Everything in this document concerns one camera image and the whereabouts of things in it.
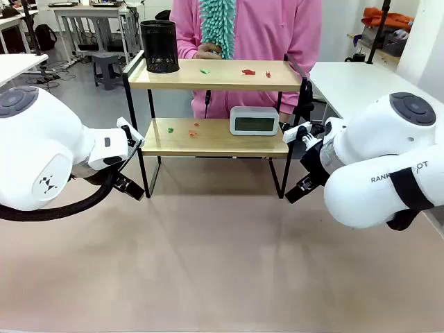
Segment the person's right hand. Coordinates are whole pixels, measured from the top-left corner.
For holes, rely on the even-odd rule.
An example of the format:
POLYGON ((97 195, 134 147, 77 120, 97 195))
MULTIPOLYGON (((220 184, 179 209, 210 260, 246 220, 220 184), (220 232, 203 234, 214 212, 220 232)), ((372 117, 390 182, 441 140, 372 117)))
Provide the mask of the person's right hand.
POLYGON ((193 59, 221 60, 223 58, 221 55, 221 47, 212 43, 204 43, 198 46, 193 59))

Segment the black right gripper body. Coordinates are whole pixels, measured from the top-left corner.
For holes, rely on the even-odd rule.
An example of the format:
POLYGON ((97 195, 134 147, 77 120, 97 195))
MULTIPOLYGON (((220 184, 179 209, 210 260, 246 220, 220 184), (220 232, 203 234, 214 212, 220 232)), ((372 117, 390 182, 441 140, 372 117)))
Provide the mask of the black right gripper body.
POLYGON ((305 183, 324 185, 329 178, 329 173, 321 163, 320 154, 322 147, 322 142, 316 143, 306 151, 300 160, 300 163, 308 171, 308 174, 302 179, 305 183))

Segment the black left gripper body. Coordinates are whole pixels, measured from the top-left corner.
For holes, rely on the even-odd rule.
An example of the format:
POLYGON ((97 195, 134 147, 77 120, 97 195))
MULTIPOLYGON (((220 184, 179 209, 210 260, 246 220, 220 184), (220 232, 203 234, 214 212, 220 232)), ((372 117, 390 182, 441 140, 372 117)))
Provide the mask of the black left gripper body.
POLYGON ((120 187, 119 180, 121 178, 125 178, 124 174, 122 174, 122 171, 127 167, 129 162, 132 160, 132 158, 137 154, 138 150, 143 145, 144 140, 139 140, 132 148, 128 158, 122 162, 119 162, 118 164, 115 164, 114 166, 114 187, 120 187))

